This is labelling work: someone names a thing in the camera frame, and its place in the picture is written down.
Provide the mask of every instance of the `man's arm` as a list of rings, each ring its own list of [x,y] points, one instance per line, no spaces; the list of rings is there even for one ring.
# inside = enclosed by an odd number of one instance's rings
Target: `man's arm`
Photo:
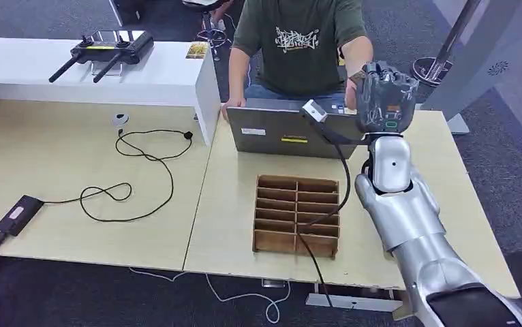
[[[232,48],[229,56],[229,98],[244,99],[245,74],[249,68],[248,54],[239,48]]]
[[[373,46],[365,34],[361,0],[338,0],[335,8],[335,38],[346,61],[348,81],[346,106],[356,109],[356,83],[361,68],[373,59]]]
[[[259,15],[260,0],[245,0],[229,56],[229,100],[221,111],[225,119],[227,107],[245,105],[245,74],[249,69],[250,58],[261,47]]]
[[[341,47],[341,53],[346,61],[348,78],[361,71],[366,63],[373,60],[373,45],[366,36],[360,36]]]

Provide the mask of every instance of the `white cord on floor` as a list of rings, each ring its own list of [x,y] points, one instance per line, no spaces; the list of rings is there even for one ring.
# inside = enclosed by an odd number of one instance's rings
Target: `white cord on floor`
[[[249,69],[247,70],[247,87],[251,86],[251,59],[249,59]]]
[[[187,271],[185,272],[181,272],[180,274],[178,274],[177,276],[173,277],[173,278],[168,278],[168,277],[165,277],[165,276],[162,276],[162,275],[157,275],[157,274],[151,274],[150,272],[144,272],[144,271],[139,271],[139,270],[135,270],[133,268],[130,268],[129,267],[129,270],[132,271],[133,273],[136,273],[136,274],[141,274],[141,275],[147,275],[147,276],[152,276],[152,277],[157,277],[157,278],[161,278],[161,279],[165,279],[167,281],[171,281],[171,282],[174,282],[175,279],[177,279],[178,277],[180,276],[183,276],[184,274],[188,273]],[[257,294],[257,293],[247,293],[247,294],[241,294],[241,295],[236,295],[236,296],[231,296],[229,298],[221,298],[219,296],[219,294],[217,294],[217,292],[215,291],[215,289],[213,288],[213,284],[211,284],[211,281],[209,280],[209,275],[208,274],[205,274],[205,278],[207,280],[207,283],[211,289],[211,291],[213,292],[213,294],[215,295],[215,297],[220,301],[220,302],[228,302],[228,301],[231,301],[231,300],[236,300],[238,298],[244,298],[244,297],[247,297],[247,296],[257,296],[257,297],[260,297],[260,298],[264,298],[265,300],[269,301],[269,304],[267,305],[267,308],[265,308],[265,318],[267,318],[267,321],[272,323],[272,324],[276,324],[279,322],[279,319],[281,318],[281,313],[279,312],[279,307],[277,306],[277,303],[280,303],[280,302],[283,302],[283,301],[286,301],[288,298],[289,298],[289,295],[291,294],[291,284],[289,283],[289,281],[287,281],[287,295],[285,295],[284,298],[280,298],[279,300],[271,300],[270,298],[268,298],[267,296],[265,295],[262,295],[262,294]],[[275,312],[277,314],[277,318],[275,320],[272,320],[270,317],[269,317],[269,308],[271,307],[275,307]]]
[[[162,278],[162,279],[166,279],[168,281],[174,281],[175,279],[183,276],[184,274],[187,274],[189,273],[188,271],[183,271],[181,273],[179,273],[178,275],[176,275],[175,277],[173,278],[169,278],[169,277],[165,277],[163,275],[157,275],[157,274],[151,274],[150,272],[146,272],[146,271],[139,271],[139,270],[134,270],[133,268],[129,267],[129,270],[132,271],[133,273],[136,273],[136,274],[141,274],[141,275],[147,275],[147,276],[152,276],[152,277],[157,277],[157,278]]]
[[[233,17],[231,17],[231,15],[229,15],[229,14],[225,14],[225,16],[229,17],[229,19],[231,20],[231,25],[233,25],[233,31],[235,32],[237,30],[237,26],[235,26],[235,22],[233,21]]]
[[[207,279],[207,283],[209,283],[209,287],[211,288],[211,291],[213,291],[213,294],[221,302],[236,300],[237,298],[244,298],[247,296],[258,296],[260,298],[264,298],[265,300],[269,301],[269,305],[267,305],[267,308],[265,308],[265,318],[267,318],[267,321],[269,321],[272,324],[278,323],[279,318],[281,317],[281,313],[279,312],[279,307],[277,306],[277,303],[287,300],[289,298],[289,295],[291,294],[291,284],[289,283],[289,281],[287,281],[287,295],[285,295],[284,298],[280,298],[279,300],[276,300],[276,301],[271,300],[270,298],[268,298],[265,295],[257,294],[257,293],[248,293],[248,294],[242,294],[242,295],[237,295],[237,296],[231,296],[230,298],[221,298],[221,297],[219,297],[219,294],[217,294],[217,292],[215,292],[213,285],[211,285],[211,281],[209,280],[209,275],[205,274],[205,277]],[[272,320],[269,317],[269,308],[271,308],[271,307],[275,307],[275,312],[277,313],[277,318],[275,320]]]

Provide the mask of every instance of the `chair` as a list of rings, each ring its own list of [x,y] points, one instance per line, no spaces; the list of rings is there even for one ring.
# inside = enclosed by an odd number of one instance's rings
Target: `chair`
[[[205,29],[202,30],[201,32],[197,33],[197,37],[202,40],[206,40],[209,43],[211,50],[213,51],[213,60],[218,61],[219,55],[217,53],[217,48],[219,48],[220,46],[225,44],[225,42],[227,42],[227,35],[225,34],[224,31],[221,31],[220,29],[214,29],[211,26],[211,11],[221,7],[221,5],[223,5],[223,3],[225,3],[225,2],[227,2],[227,0],[216,0],[216,1],[212,0],[212,1],[214,1],[214,2],[212,2],[210,4],[202,5],[199,3],[188,2],[188,1],[182,0],[183,5],[185,5],[190,10],[192,10],[194,12],[201,12],[201,14],[203,16],[203,22],[205,25]]]

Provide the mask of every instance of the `jeans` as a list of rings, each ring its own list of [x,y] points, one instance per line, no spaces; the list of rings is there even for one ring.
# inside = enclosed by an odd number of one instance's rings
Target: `jeans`
[[[346,94],[344,92],[333,92],[333,93],[325,93],[313,96],[304,96],[304,97],[291,97],[288,95],[279,94],[273,92],[272,90],[266,89],[264,86],[259,84],[253,84],[250,87],[245,89],[245,99],[254,98],[254,99],[278,99],[278,100],[301,100],[308,101],[310,99],[313,100],[325,100],[327,102],[331,102],[334,104],[345,104]]]

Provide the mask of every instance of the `gray laptop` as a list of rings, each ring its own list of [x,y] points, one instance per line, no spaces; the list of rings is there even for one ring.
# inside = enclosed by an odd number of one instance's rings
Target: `gray laptop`
[[[299,111],[306,102],[274,99],[248,99],[245,107],[229,107],[227,114],[238,151],[339,158],[335,147],[323,140]],[[342,105],[316,101],[328,117],[325,125],[337,133],[360,140],[355,114],[345,114]],[[348,159],[355,145],[341,145]]]

